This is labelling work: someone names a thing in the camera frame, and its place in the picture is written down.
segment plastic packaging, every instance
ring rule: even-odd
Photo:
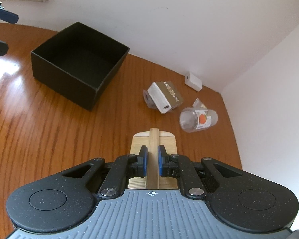
[[[192,133],[205,130],[217,123],[216,111],[207,109],[200,100],[196,100],[194,105],[196,107],[183,109],[179,116],[179,124],[184,131]]]

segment white wall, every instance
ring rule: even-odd
[[[243,169],[288,187],[299,200],[299,26],[222,96]]]
[[[5,1],[20,24],[61,30],[81,21],[131,53],[221,91],[299,24],[299,0]]]

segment orange fruit picture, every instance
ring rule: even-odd
[[[207,121],[207,117],[206,117],[206,115],[201,114],[201,115],[199,116],[199,124],[205,124],[206,121]]]

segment cardboard box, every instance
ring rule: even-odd
[[[163,114],[178,107],[184,101],[179,91],[170,81],[152,83],[148,88],[147,93],[157,109]],[[144,96],[144,99],[147,105],[149,105],[146,96]]]
[[[128,51],[127,46],[77,22],[31,52],[33,76],[92,110]]]

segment white charger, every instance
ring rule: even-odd
[[[189,87],[193,88],[195,91],[200,91],[203,89],[203,83],[202,81],[193,75],[191,72],[188,72],[185,75],[185,84],[188,85]]]

